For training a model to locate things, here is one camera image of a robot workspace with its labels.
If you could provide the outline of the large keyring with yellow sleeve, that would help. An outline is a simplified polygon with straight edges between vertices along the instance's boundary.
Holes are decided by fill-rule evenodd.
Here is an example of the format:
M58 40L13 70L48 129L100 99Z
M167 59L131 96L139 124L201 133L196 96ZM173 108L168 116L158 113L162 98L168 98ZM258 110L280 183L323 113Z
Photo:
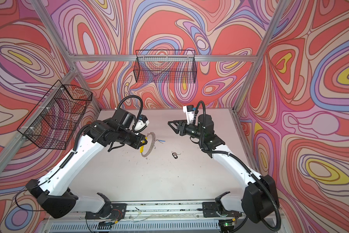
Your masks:
M140 147L139 152L143 158L147 158L151 152L156 148L156 134L154 132L150 132L146 135L145 142L147 144Z

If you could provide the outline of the key with black tag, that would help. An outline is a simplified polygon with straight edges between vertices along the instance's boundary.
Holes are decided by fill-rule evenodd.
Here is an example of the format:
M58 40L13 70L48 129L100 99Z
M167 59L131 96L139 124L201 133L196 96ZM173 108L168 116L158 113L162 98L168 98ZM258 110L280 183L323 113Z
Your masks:
M177 152L172 152L171 154L174 159L178 159L178 155L180 155L180 153L177 153Z

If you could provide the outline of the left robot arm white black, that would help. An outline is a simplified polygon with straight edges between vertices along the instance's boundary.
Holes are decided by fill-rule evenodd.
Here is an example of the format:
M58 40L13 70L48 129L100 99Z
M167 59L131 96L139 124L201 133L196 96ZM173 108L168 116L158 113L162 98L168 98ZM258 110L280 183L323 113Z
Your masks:
M149 121L143 116L143 100L137 95L123 98L112 117L83 126L76 135L73 148L46 175L31 179L21 190L28 191L53 218L73 212L85 212L96 219L111 219L111 201L102 193L97 197L77 196L70 183L87 163L104 148L108 151L130 146L136 150L147 144L141 132Z

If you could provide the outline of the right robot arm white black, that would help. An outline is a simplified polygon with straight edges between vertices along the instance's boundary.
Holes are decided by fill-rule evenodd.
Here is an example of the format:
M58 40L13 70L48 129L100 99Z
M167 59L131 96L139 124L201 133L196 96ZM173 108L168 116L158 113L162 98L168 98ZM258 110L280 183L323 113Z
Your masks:
M187 118L169 121L171 129L177 135L189 136L191 140L197 139L196 144L201 152L222 165L244 189L242 197L232 195L230 191L224 192L215 198L214 208L202 208L202 211L215 212L221 217L226 217L233 211L244 213L242 223L228 229L228 233L239 230L247 220L261 222L269 230L278 232L282 219L274 179L270 175L261 175L232 153L226 143L215 134L214 122L211 115L206 113L203 101L199 101L196 106L184 106L183 111Z

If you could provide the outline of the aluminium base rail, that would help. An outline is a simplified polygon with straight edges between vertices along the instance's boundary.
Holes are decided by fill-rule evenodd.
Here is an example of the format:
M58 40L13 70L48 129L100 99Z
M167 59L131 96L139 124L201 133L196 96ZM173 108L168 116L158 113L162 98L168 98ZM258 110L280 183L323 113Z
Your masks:
M241 212L217 212L212 200L114 203L112 219L71 213L46 218L40 233L268 233Z

